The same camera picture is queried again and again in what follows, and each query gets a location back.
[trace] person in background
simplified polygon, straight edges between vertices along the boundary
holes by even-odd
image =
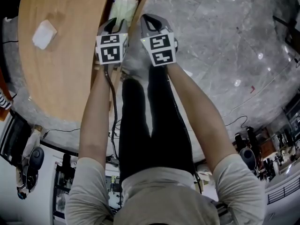
[[[191,144],[169,77],[212,171],[218,202],[195,190]],[[79,159],[65,208],[68,225],[263,223],[264,188],[234,149],[212,101],[176,63],[150,67],[151,135],[143,87],[133,78],[123,82],[119,164],[124,204],[113,216],[105,187],[109,96],[101,67],[82,118]]]
[[[29,157],[32,150],[35,147],[40,146],[40,136],[43,127],[40,125],[35,125],[33,133],[27,140],[26,146],[23,150],[22,159],[19,165],[15,168],[16,173],[16,183],[17,183],[17,194],[22,200],[26,199],[29,190],[26,188],[24,178],[26,177],[26,168],[28,167]]]

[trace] marble floor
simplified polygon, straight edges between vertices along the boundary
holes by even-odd
[[[258,128],[274,120],[299,86],[300,68],[293,59],[300,56],[284,43],[285,27],[274,22],[272,15],[288,21],[297,15],[297,0],[148,0],[145,13],[165,17],[179,42],[178,63],[210,97],[225,124],[242,115],[247,126]],[[17,17],[3,22],[3,41],[17,40]],[[149,59],[139,42],[138,26],[132,37],[124,67],[140,76],[147,88]],[[31,124],[46,130],[72,130],[80,123],[60,120],[41,111],[26,89],[18,43],[4,45],[10,87],[17,92],[14,109]],[[117,109],[121,118],[121,88],[117,91]],[[178,107],[189,130],[194,160],[204,158],[183,107],[174,91]],[[152,128],[149,103],[146,117]],[[243,132],[238,120],[227,130],[230,138]],[[57,146],[78,150],[79,131],[51,131],[46,140]],[[109,142],[108,154],[112,154]]]

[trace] black and white striped object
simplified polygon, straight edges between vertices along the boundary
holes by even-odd
[[[11,107],[11,102],[4,96],[2,91],[0,91],[0,107],[3,107],[5,110]]]

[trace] shoe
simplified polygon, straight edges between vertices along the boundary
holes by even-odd
[[[43,130],[43,127],[41,125],[34,125],[34,129],[41,133]]]

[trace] round wooden table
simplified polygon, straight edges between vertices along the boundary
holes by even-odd
[[[81,121],[90,93],[96,35],[106,0],[21,0],[19,51],[27,88],[47,114]],[[41,50],[32,36],[48,19],[58,33]]]

